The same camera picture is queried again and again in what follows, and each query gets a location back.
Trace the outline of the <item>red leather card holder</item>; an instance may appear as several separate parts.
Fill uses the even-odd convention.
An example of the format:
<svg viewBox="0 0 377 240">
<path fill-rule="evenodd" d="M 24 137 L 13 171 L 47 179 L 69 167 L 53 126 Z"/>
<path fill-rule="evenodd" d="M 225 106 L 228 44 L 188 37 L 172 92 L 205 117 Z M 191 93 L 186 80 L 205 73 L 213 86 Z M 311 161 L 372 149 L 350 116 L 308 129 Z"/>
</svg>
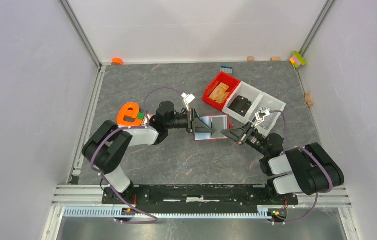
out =
<svg viewBox="0 0 377 240">
<path fill-rule="evenodd" d="M 233 128 L 230 122 L 230 117 L 227 114 L 222 115 L 205 115 L 199 117 L 212 132 L 195 132 L 195 141 L 211 141 L 211 140 L 226 140 L 227 136 L 221 133 L 222 130 L 229 130 Z"/>
</svg>

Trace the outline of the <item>black VIP credit card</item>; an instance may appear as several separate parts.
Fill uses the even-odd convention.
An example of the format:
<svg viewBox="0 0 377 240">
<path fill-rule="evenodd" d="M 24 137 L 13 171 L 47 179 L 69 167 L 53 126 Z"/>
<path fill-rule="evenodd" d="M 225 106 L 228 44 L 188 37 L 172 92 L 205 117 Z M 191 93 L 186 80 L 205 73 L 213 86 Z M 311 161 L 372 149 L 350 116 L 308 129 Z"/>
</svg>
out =
<svg viewBox="0 0 377 240">
<path fill-rule="evenodd" d="M 228 129 L 228 118 L 226 115 L 212 116 L 210 118 L 213 133 L 220 133 L 222 130 Z"/>
</svg>

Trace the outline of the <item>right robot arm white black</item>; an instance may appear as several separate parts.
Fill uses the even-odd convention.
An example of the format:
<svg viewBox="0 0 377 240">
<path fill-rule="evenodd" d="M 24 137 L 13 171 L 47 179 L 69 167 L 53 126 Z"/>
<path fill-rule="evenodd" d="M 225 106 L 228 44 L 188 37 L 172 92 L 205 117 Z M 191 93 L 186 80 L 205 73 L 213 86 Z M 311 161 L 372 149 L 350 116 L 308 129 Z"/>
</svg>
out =
<svg viewBox="0 0 377 240">
<path fill-rule="evenodd" d="M 265 198 L 271 204 L 280 203 L 287 194 L 329 193 L 345 183 L 341 168 L 317 142 L 285 150 L 282 136 L 276 133 L 263 136 L 251 123 L 221 133 L 239 146 L 248 145 L 263 156 L 260 168 L 270 178 Z"/>
</svg>

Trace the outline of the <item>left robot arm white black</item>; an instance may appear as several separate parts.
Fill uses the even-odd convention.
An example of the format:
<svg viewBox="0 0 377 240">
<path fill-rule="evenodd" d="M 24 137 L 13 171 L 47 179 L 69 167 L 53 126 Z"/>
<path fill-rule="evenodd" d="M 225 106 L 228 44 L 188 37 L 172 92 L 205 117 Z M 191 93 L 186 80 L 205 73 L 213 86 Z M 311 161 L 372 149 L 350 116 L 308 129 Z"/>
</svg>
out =
<svg viewBox="0 0 377 240">
<path fill-rule="evenodd" d="M 82 155 L 89 161 L 91 168 L 110 184 L 115 191 L 114 197 L 120 203 L 127 204 L 134 197 L 130 187 L 132 182 L 120 166 L 127 149 L 158 145 L 168 137 L 170 129 L 186 129 L 189 134 L 213 133 L 213 129 L 194 108 L 176 112 L 171 101 L 163 101 L 147 125 L 118 126 L 106 120 L 85 143 Z"/>
</svg>

